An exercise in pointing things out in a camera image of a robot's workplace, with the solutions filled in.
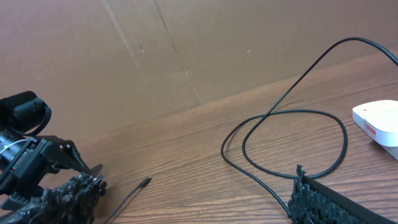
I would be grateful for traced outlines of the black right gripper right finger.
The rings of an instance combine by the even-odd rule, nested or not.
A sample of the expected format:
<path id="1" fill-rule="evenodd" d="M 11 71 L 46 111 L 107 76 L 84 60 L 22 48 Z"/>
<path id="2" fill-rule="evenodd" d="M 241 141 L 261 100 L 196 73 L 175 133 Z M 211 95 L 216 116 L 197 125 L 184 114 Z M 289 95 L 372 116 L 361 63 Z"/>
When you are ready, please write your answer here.
<path id="1" fill-rule="evenodd" d="M 301 165 L 296 173 L 288 202 L 292 223 L 395 224 L 305 175 Z"/>

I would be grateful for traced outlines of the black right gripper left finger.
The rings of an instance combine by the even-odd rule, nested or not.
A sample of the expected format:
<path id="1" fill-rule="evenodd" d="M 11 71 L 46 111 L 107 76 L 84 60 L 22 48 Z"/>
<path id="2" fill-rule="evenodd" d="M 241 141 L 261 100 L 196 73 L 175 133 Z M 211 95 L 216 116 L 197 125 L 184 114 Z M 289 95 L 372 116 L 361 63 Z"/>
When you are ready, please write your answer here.
<path id="1" fill-rule="evenodd" d="M 81 173 L 55 189 L 1 217 L 1 224 L 87 224 L 95 221 L 95 209 L 106 195 L 103 176 Z"/>

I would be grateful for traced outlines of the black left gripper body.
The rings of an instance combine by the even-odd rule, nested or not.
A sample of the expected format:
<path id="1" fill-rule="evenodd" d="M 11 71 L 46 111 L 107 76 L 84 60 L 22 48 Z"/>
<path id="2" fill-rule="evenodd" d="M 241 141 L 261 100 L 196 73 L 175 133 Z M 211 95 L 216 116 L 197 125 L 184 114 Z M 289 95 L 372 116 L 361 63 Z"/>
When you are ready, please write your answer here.
<path id="1" fill-rule="evenodd" d="M 32 198 L 41 197 L 39 185 L 46 174 L 73 169 L 96 177 L 103 165 L 89 168 L 71 140 L 56 136 L 1 138 L 1 194 L 7 195 L 2 210 L 18 210 Z"/>

